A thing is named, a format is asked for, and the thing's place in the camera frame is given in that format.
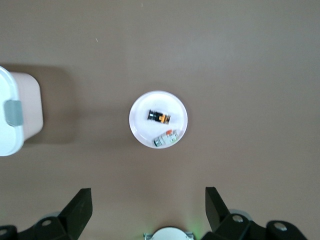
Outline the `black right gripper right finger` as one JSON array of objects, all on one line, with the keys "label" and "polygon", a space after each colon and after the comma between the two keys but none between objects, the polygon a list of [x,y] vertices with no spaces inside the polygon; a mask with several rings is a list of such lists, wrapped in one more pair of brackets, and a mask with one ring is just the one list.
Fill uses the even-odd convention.
[{"label": "black right gripper right finger", "polygon": [[265,227],[240,213],[231,213],[215,187],[205,188],[205,212],[211,227],[203,240],[305,240],[292,223],[271,220]]}]

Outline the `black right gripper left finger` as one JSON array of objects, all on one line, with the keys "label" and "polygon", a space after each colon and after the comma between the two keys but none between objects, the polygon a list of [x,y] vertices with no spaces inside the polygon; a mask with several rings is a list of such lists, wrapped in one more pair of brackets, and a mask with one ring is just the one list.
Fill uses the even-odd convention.
[{"label": "black right gripper left finger", "polygon": [[82,188],[57,216],[48,216],[19,232],[14,225],[2,225],[2,240],[77,240],[93,214],[92,191]]}]

